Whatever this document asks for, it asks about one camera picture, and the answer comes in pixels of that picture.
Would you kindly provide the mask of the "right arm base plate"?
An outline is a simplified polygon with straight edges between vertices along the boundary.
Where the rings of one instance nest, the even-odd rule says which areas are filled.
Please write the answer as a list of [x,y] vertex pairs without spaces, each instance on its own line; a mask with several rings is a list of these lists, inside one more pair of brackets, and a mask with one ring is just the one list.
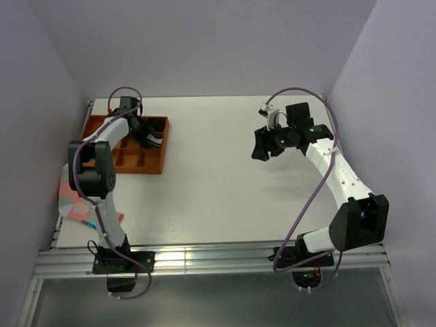
[[322,252],[318,253],[309,253],[307,251],[299,251],[297,247],[290,246],[286,247],[281,254],[281,257],[278,260],[277,268],[287,268],[288,266],[293,266],[298,264],[301,261],[310,259],[309,262],[301,264],[298,268],[306,268],[306,267],[331,267],[334,266],[334,259],[332,255],[325,255],[321,258],[315,258],[315,256],[322,254]]

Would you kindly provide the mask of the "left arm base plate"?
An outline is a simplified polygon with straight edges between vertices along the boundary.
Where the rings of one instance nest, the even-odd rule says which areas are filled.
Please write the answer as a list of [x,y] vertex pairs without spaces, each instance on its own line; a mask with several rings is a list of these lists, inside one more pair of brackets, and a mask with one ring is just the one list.
[[94,259],[92,273],[94,275],[106,275],[106,274],[120,274],[120,273],[146,273],[153,272],[155,263],[154,251],[134,251],[128,254],[128,256],[139,262],[141,266],[123,259],[115,254],[113,251],[109,251],[103,255],[97,255]]

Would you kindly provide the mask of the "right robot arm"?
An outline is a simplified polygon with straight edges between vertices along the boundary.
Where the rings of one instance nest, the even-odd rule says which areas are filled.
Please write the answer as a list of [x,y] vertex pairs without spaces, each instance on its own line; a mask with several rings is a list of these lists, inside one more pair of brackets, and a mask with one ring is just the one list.
[[308,266],[322,251],[348,251],[384,239],[389,202],[374,194],[356,175],[334,143],[326,125],[316,125],[307,102],[286,108],[287,125],[278,122],[279,109],[264,104],[260,115],[266,126],[255,130],[253,159],[268,161],[285,149],[301,151],[325,180],[338,211],[326,228],[302,235],[303,244],[295,248],[296,261]]

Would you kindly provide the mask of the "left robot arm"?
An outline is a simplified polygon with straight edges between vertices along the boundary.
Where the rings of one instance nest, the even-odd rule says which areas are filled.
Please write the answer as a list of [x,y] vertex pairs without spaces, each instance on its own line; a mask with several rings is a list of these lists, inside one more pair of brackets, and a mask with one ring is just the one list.
[[108,264],[117,272],[130,269],[133,255],[122,249],[127,244],[127,236],[114,206],[112,191],[116,172],[112,150],[126,136],[138,146],[161,146],[161,140],[153,136],[154,127],[141,118],[141,112],[139,99],[121,97],[119,107],[105,117],[96,131],[68,146],[70,187],[95,212],[99,247],[113,250]]

